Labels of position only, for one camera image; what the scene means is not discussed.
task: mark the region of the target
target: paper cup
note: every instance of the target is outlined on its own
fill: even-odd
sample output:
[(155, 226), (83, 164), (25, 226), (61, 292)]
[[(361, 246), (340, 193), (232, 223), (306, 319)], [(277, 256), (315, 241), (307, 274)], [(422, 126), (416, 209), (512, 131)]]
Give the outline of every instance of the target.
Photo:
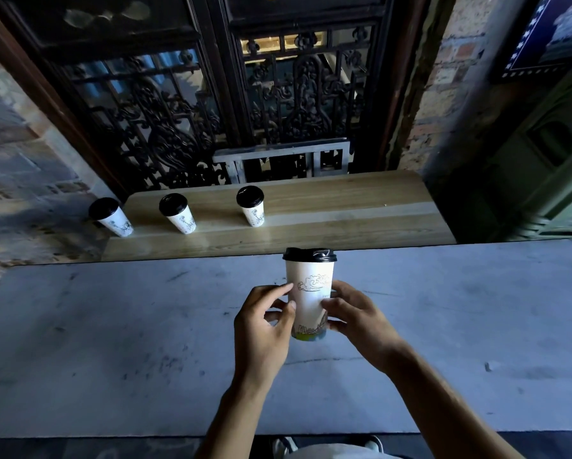
[(88, 215), (119, 237), (128, 237), (133, 233), (133, 226), (118, 206), (118, 201), (113, 198), (99, 198), (93, 202)]
[(159, 203), (159, 211), (185, 235), (191, 234), (197, 228), (188, 200), (182, 194), (169, 193), (163, 196)]
[(283, 255), (286, 261), (286, 280), (294, 283), (288, 300), (296, 302), (296, 316), (292, 336), (303, 341), (324, 338), (327, 312), (320, 305), (330, 298), (332, 271), (337, 257), (333, 250), (288, 248)]
[(237, 204), (252, 227), (264, 224), (264, 193), (255, 185), (247, 185), (237, 192)]

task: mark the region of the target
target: brick wall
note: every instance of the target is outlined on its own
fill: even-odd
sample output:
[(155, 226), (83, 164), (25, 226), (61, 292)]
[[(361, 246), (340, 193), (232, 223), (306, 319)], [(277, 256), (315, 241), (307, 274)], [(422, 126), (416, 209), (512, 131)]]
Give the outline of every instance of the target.
[(499, 146), (549, 90), (489, 82), (524, 1), (456, 0), (413, 123), (395, 132), (398, 169), (418, 171), (434, 196), (454, 171)]
[(0, 276), (98, 260), (108, 233), (87, 213), (101, 196), (113, 194), (0, 65)]

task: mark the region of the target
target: framed picture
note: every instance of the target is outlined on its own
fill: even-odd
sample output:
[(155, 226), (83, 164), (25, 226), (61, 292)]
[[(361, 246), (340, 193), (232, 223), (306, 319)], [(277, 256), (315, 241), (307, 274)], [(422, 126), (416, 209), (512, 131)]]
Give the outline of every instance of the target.
[(497, 66), (498, 80), (561, 76), (570, 69), (572, 0), (531, 0)]

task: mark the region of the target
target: hand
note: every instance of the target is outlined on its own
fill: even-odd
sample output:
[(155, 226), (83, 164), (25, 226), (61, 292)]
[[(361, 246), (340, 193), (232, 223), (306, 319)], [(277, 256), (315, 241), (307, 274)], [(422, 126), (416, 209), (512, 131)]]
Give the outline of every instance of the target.
[(322, 300), (322, 307), (339, 320), (328, 320), (328, 328), (343, 333), (368, 362), (387, 373), (390, 355), (404, 340), (365, 293), (340, 280), (332, 281), (332, 289), (335, 297)]
[[(279, 297), (292, 286), (257, 286), (246, 298), (235, 317), (234, 382), (265, 393), (271, 388), (288, 355), (296, 309), (294, 301), (285, 303)], [(271, 307), (281, 311), (267, 311)]]

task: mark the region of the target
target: left hand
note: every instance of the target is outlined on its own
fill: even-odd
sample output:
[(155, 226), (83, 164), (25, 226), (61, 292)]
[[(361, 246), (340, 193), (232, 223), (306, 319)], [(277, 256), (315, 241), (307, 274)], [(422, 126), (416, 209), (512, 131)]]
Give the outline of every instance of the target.
[[(288, 355), (290, 331), (296, 304), (285, 303), (280, 296), (293, 284), (254, 287), (235, 317), (235, 377), (253, 390), (265, 393)], [(274, 307), (281, 311), (267, 311)]]

